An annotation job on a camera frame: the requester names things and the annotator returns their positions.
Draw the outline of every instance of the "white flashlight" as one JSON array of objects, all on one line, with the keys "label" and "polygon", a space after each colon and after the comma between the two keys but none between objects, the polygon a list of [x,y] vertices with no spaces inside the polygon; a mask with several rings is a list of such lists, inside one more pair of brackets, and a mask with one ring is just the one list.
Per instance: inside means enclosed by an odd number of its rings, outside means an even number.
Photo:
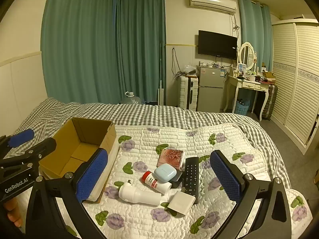
[{"label": "white flashlight", "polygon": [[125,182],[119,191],[119,197],[126,202],[144,203],[158,206],[160,204],[162,194],[156,192],[143,191],[133,187],[129,182]]}]

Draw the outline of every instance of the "purple flower print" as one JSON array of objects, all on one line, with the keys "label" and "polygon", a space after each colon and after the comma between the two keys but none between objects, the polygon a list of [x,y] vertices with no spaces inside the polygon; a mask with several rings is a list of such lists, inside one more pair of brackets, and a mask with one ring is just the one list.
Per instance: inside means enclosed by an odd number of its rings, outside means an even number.
[{"label": "purple flower print", "polygon": [[226,141],[225,134],[223,134],[223,133],[218,133],[218,134],[216,135],[216,142],[217,142],[217,143],[220,143],[220,142],[224,142],[224,141]]},{"label": "purple flower print", "polygon": [[152,133],[158,133],[159,132],[159,128],[153,128],[153,127],[148,127],[146,128],[149,132]]},{"label": "purple flower print", "polygon": [[119,198],[119,190],[116,187],[113,187],[113,186],[106,187],[104,193],[110,199],[118,199]]},{"label": "purple flower print", "polygon": [[307,208],[302,205],[302,206],[297,206],[293,213],[291,219],[293,221],[298,221],[300,222],[302,219],[304,219],[307,216]]},{"label": "purple flower print", "polygon": [[137,161],[133,164],[133,169],[137,172],[146,172],[147,168],[147,165],[142,161]]},{"label": "purple flower print", "polygon": [[108,215],[106,223],[114,230],[124,227],[124,219],[117,213]]},{"label": "purple flower print", "polygon": [[134,147],[135,147],[135,142],[132,139],[127,140],[124,143],[122,143],[122,150],[125,152],[131,151],[132,148],[134,148]]},{"label": "purple flower print", "polygon": [[161,207],[152,209],[151,216],[153,220],[156,220],[158,222],[167,222],[171,219],[171,214]]},{"label": "purple flower print", "polygon": [[221,183],[220,183],[219,179],[217,177],[215,177],[208,184],[208,190],[212,191],[212,190],[218,188],[219,186],[221,186]]},{"label": "purple flower print", "polygon": [[205,161],[202,161],[200,163],[200,166],[202,169],[209,169],[211,167],[211,162],[209,159],[205,160]]},{"label": "purple flower print", "polygon": [[215,226],[217,221],[220,219],[218,215],[219,213],[217,211],[210,212],[208,215],[206,215],[202,222],[202,228],[208,229]]},{"label": "purple flower print", "polygon": [[188,137],[193,137],[197,134],[197,130],[194,130],[194,131],[187,131],[186,132],[186,136]]},{"label": "purple flower print", "polygon": [[243,164],[246,164],[246,163],[252,162],[253,159],[254,159],[254,156],[253,156],[253,155],[245,154],[245,155],[243,155],[243,156],[240,158],[240,161],[241,161]]}]

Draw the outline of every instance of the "decorative wall border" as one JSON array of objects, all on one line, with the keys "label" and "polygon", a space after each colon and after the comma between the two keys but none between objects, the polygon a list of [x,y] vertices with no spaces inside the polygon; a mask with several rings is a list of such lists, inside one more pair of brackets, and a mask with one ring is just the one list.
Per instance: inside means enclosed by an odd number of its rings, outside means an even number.
[{"label": "decorative wall border", "polygon": [[296,67],[285,65],[285,64],[281,64],[281,63],[277,63],[277,62],[273,62],[272,67],[273,68],[277,68],[277,69],[281,69],[281,70],[285,70],[285,71],[291,72],[291,73],[295,73],[296,72]]},{"label": "decorative wall border", "polygon": [[9,64],[9,63],[11,63],[13,61],[19,60],[19,59],[32,57],[32,56],[36,56],[36,55],[40,55],[40,54],[42,54],[42,52],[41,51],[37,51],[37,52],[28,53],[28,54],[25,54],[25,55],[22,55],[22,56],[13,57],[13,58],[10,58],[10,59],[7,59],[5,61],[0,62],[0,67],[4,66],[4,65],[7,65],[7,64]]},{"label": "decorative wall border", "polygon": [[298,75],[299,75],[299,76],[302,76],[302,77],[304,77],[304,78],[307,78],[308,80],[313,81],[313,82],[319,84],[319,76],[317,76],[317,75],[315,75],[315,74],[313,74],[313,73],[310,73],[310,72],[307,72],[307,71],[305,71],[305,70],[299,69],[299,70],[298,70]]}]

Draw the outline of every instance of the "gray gingham sheet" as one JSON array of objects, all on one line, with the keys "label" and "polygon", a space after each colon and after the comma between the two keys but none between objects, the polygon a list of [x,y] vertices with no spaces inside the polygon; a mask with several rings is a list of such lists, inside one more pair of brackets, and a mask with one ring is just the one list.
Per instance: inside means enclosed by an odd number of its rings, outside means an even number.
[{"label": "gray gingham sheet", "polygon": [[71,117],[112,120],[116,125],[153,125],[181,129],[235,123],[241,128],[251,145],[264,154],[270,178],[280,177],[285,187],[291,188],[283,159],[274,142],[252,118],[232,113],[193,112],[170,106],[64,104],[54,98],[48,98],[32,111],[15,132],[19,133],[32,128],[35,133],[34,139],[12,149],[6,157],[21,155],[29,147],[53,136]]}]

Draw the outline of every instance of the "green leaf print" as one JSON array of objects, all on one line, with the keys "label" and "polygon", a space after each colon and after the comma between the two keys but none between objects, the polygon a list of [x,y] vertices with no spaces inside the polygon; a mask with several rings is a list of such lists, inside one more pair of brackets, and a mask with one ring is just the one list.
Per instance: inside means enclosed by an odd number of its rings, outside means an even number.
[{"label": "green leaf print", "polygon": [[204,216],[201,216],[199,219],[197,219],[196,223],[198,227],[202,225],[203,219],[204,219]]},{"label": "green leaf print", "polygon": [[168,144],[161,144],[161,145],[158,145],[155,149],[156,153],[158,155],[161,154],[162,150],[165,149],[166,147],[168,147]]},{"label": "green leaf print", "polygon": [[76,234],[76,232],[70,227],[70,226],[65,226],[66,227],[66,230],[73,236],[78,236]]},{"label": "green leaf print", "polygon": [[168,205],[169,205],[169,202],[163,202],[163,203],[161,203],[161,206],[162,206],[162,207],[168,207]]},{"label": "green leaf print", "polygon": [[291,203],[291,207],[292,208],[295,208],[296,206],[301,206],[301,205],[304,205],[304,202],[302,200],[302,198],[300,196],[297,196],[293,202]]},{"label": "green leaf print", "polygon": [[216,140],[216,134],[213,133],[213,134],[211,134],[211,136],[209,137],[208,141],[209,141],[209,143],[210,143],[211,145],[215,145],[215,144],[216,144],[215,140]]},{"label": "green leaf print", "polygon": [[108,211],[104,210],[101,211],[100,213],[95,215],[95,220],[96,222],[100,225],[103,226],[104,225],[104,221],[106,221],[106,216],[108,215]]},{"label": "green leaf print", "polygon": [[192,234],[197,234],[197,232],[199,231],[198,226],[196,226],[196,223],[192,224],[190,227],[190,232]]},{"label": "green leaf print", "polygon": [[126,141],[126,140],[130,140],[132,137],[130,137],[130,136],[120,136],[119,137],[119,144],[120,143],[122,143],[122,142],[124,142],[124,141]]},{"label": "green leaf print", "polygon": [[171,213],[171,215],[172,215],[173,217],[175,217],[175,216],[177,215],[177,212],[176,212],[175,210],[170,209],[170,208],[167,208],[167,210],[169,211],[169,213]]},{"label": "green leaf print", "polygon": [[241,153],[235,153],[232,155],[232,160],[236,161],[237,159],[241,158],[242,155],[244,155],[245,152],[241,152]]},{"label": "green leaf print", "polygon": [[120,182],[120,181],[117,181],[114,183],[115,186],[118,187],[118,189],[120,189],[120,187],[124,184],[124,182]]},{"label": "green leaf print", "polygon": [[199,217],[196,220],[196,222],[190,226],[190,232],[192,234],[196,234],[199,231],[198,227],[202,225],[202,221],[203,221],[204,218],[205,218],[204,216]]},{"label": "green leaf print", "polygon": [[165,211],[169,212],[173,217],[177,215],[177,212],[173,209],[168,208],[169,202],[163,202],[161,203],[162,207],[165,207]]},{"label": "green leaf print", "polygon": [[209,155],[206,155],[206,156],[201,156],[198,160],[198,163],[202,162],[202,161],[205,161],[206,159],[210,158]]},{"label": "green leaf print", "polygon": [[128,162],[127,164],[123,166],[123,171],[127,174],[133,174],[132,169],[133,169],[132,162]]}]

